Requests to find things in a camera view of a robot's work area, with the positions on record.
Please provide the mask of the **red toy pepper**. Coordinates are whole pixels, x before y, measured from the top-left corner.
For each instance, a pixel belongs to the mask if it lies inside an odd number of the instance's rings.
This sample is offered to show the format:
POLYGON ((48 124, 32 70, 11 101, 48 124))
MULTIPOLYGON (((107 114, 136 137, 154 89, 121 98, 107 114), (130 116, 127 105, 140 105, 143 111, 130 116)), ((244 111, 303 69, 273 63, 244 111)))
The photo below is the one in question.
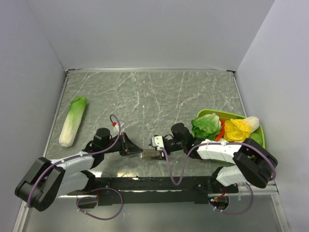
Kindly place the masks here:
POLYGON ((225 121, 220 119, 220 122, 222 124, 222 128, 219 134, 216 135, 215 141, 219 141, 220 138, 224 137, 225 134, 225 121))

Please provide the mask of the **green plastic basket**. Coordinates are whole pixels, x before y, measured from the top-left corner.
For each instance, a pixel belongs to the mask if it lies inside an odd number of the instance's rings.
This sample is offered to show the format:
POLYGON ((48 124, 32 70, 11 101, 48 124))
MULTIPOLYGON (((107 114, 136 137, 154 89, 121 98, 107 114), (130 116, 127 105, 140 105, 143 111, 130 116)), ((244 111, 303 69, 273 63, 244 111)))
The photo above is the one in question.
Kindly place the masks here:
MULTIPOLYGON (((226 120, 230 120, 232 119, 244 119, 246 118, 246 116, 242 116, 242 115, 238 115, 238 114, 234 114, 234 113, 230 113, 230 112, 224 112, 224 111, 218 111, 218 110, 212 110, 212 109, 203 109, 201 111, 198 112, 197 117, 202 117, 204 115, 207 114, 212 114, 215 113, 220 119, 226 121, 226 120)), ((264 136, 264 131, 262 126, 260 125, 259 128, 257 128, 254 133, 257 133, 260 135, 261 137, 261 146, 263 148, 266 147, 266 143, 265 143, 265 136, 264 136)))

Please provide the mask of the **black base frame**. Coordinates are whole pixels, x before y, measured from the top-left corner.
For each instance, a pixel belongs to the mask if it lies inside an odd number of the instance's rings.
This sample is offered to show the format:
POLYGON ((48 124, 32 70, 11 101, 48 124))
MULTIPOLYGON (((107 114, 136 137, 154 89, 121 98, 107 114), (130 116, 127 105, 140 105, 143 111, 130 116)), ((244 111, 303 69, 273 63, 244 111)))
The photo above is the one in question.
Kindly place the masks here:
POLYGON ((83 190, 68 195, 98 196, 98 205, 120 203, 119 195, 107 187, 118 190, 123 201, 129 203, 184 203, 207 204, 208 197, 225 191, 238 193, 236 184, 223 186, 210 176, 185 176, 175 186, 169 177, 96 177, 83 190))

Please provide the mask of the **long napa cabbage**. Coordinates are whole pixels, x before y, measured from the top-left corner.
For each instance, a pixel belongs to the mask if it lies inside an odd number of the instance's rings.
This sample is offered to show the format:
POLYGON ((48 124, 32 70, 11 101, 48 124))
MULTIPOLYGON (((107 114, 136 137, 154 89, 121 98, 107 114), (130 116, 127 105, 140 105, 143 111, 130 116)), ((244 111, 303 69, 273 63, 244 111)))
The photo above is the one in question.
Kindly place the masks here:
POLYGON ((59 137, 59 144, 62 147, 71 147, 73 145, 86 105, 86 97, 77 97, 70 102, 70 109, 59 137))

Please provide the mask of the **round green toy vegetable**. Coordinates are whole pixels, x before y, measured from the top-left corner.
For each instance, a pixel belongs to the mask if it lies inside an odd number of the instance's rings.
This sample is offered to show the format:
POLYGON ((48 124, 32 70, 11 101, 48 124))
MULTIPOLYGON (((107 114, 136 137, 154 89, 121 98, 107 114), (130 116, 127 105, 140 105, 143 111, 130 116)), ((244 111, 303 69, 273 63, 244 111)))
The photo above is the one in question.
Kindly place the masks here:
POLYGON ((255 133, 255 132, 251 133, 249 138, 255 140, 259 145, 263 144, 263 138, 258 133, 255 133))

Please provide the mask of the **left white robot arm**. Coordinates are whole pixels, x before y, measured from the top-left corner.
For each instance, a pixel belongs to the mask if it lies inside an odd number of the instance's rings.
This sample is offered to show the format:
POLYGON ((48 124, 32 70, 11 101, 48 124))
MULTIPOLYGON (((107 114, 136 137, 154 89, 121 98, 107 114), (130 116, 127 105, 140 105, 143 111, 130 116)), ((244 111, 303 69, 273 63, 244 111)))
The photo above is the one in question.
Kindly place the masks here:
POLYGON ((112 137, 109 129, 100 128, 93 140, 75 155, 57 160, 45 157, 35 160, 14 194, 25 201, 29 208, 44 211, 59 196, 74 191, 92 193, 96 187, 96 177, 90 170, 104 160, 106 153, 118 152, 124 157, 142 151, 126 133, 120 132, 112 137))

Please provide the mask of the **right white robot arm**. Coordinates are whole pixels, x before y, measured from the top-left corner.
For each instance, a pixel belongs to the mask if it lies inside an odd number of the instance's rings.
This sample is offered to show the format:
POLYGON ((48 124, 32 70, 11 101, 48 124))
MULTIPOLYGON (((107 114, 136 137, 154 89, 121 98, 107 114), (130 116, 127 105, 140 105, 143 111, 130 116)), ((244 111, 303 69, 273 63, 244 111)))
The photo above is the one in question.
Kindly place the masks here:
POLYGON ((150 145, 159 159, 168 160, 169 154, 182 150, 186 158, 227 162, 229 167, 219 167, 212 174, 211 187, 222 192, 237 183, 249 183, 264 189, 276 177, 277 159, 252 138, 244 142, 216 142, 194 137, 183 123, 171 128, 172 137, 155 135, 150 145))

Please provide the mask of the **yellow toy cabbage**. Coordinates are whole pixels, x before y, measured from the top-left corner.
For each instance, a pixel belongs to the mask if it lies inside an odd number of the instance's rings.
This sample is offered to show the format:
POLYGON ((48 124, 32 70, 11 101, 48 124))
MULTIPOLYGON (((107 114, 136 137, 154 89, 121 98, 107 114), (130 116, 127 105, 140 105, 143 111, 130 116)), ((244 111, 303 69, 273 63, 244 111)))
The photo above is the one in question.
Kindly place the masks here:
POLYGON ((260 121, 255 116, 227 120, 225 122, 224 139, 228 142, 244 142, 259 126, 260 121))

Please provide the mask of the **beige remote control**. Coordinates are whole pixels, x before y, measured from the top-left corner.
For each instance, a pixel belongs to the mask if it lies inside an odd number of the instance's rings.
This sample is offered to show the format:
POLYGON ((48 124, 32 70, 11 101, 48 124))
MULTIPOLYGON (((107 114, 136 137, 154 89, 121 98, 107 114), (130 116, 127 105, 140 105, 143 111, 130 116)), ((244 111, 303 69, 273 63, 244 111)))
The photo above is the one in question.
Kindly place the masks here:
POLYGON ((151 160, 157 157, 157 151, 155 149, 144 149, 140 153, 140 159, 151 160))

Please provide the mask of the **green toy lettuce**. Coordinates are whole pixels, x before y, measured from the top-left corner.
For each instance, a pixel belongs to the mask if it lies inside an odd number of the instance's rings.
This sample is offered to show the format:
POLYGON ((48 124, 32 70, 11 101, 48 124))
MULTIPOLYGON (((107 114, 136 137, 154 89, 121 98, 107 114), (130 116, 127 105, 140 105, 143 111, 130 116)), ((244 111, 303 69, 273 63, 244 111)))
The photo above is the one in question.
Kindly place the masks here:
POLYGON ((202 117, 196 117, 191 121, 192 133, 195 137, 215 140, 215 137, 220 134, 222 123, 220 118, 215 114, 207 114, 202 117))

